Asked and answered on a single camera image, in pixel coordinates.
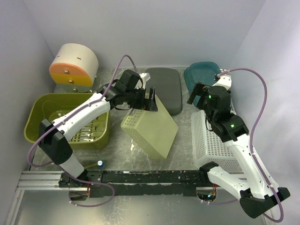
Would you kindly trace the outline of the dark grey container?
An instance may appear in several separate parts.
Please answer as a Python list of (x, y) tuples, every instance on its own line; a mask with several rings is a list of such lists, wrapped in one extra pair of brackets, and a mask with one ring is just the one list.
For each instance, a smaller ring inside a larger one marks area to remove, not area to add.
[(171, 116), (182, 112), (182, 88), (180, 74), (173, 68), (152, 67), (145, 70), (150, 74), (146, 87), (155, 88), (155, 93)]

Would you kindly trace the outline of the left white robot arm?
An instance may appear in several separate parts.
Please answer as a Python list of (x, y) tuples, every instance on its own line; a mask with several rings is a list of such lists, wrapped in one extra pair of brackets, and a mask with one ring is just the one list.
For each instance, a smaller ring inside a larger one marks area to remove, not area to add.
[(39, 126), (38, 145), (51, 161), (60, 166), (76, 187), (87, 183), (87, 170), (77, 160), (68, 143), (72, 137), (97, 116), (126, 103), (132, 109), (158, 111), (155, 89), (146, 97), (146, 82), (150, 74), (125, 70), (119, 79), (97, 89), (92, 96), (67, 115), (54, 121), (43, 120)]

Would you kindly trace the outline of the white perforated basket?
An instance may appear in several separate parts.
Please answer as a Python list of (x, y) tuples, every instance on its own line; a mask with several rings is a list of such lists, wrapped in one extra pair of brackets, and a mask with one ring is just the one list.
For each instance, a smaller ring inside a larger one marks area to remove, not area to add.
[(233, 153), (210, 131), (210, 124), (206, 122), (204, 111), (194, 112), (191, 115), (191, 133), (193, 162), (200, 168), (209, 162), (215, 162), (228, 173), (240, 173), (242, 169)]

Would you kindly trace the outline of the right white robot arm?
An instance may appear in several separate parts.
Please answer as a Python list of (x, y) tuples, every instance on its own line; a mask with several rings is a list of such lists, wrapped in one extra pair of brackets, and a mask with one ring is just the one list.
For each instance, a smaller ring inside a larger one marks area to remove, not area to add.
[(251, 218), (265, 215), (274, 206), (283, 211), (281, 202), (290, 197), (285, 187), (280, 187), (270, 175), (253, 146), (252, 136), (243, 119), (231, 112), (231, 95), (224, 86), (208, 86), (197, 82), (187, 101), (200, 99), (197, 108), (202, 110), (211, 130), (229, 148), (238, 161), (246, 181), (229, 174), (215, 162), (199, 168), (199, 182), (203, 186), (215, 184), (232, 194)]

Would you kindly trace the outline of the cream perforated basket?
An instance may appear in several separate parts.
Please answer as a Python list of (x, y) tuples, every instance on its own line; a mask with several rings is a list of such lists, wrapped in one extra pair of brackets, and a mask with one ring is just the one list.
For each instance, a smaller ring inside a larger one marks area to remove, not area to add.
[(121, 123), (121, 129), (153, 159), (166, 159), (178, 125), (158, 96), (155, 96), (157, 112), (131, 109)]

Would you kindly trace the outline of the teal transparent container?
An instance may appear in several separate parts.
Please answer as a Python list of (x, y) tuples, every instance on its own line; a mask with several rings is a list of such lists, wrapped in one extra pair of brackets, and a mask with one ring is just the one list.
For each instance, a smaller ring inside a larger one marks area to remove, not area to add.
[(215, 83), (215, 75), (221, 73), (219, 66), (211, 61), (191, 64), (184, 71), (184, 80), (189, 93), (192, 92), (197, 82), (212, 86)]

